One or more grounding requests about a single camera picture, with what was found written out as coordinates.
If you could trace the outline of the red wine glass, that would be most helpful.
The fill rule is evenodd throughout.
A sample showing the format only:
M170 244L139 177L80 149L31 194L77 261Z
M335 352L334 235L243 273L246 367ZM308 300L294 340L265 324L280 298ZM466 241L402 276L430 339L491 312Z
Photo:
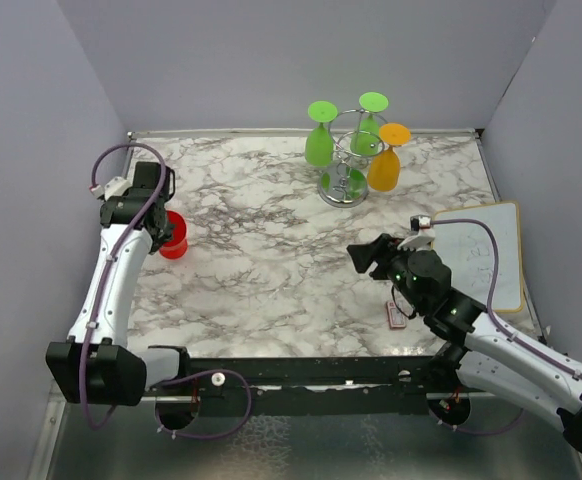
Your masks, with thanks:
M187 225L184 217L176 211L168 210L167 218L173 226L172 238L159 249L159 253L166 259L176 260L188 250Z

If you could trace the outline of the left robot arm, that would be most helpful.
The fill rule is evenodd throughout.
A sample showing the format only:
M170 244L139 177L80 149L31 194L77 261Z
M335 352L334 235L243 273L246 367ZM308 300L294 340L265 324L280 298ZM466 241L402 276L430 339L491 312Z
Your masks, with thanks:
M106 186L100 208L100 246L92 281L66 340L52 342L46 363L65 399L77 404L135 406L160 384L177 395L191 385L183 347L153 345L128 350L128 322L141 267L172 238L166 203L175 193L175 173L139 162L131 180Z

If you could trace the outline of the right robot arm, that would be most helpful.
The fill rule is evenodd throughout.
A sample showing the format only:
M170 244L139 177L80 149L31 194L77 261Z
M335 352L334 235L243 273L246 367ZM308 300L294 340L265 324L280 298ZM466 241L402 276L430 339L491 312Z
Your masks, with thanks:
M483 390L543 418L582 454L582 362L500 319L452 285L452 271L430 249L405 249L382 234L347 252L355 270L391 282L425 325L445 340L446 357L430 367L432 383Z

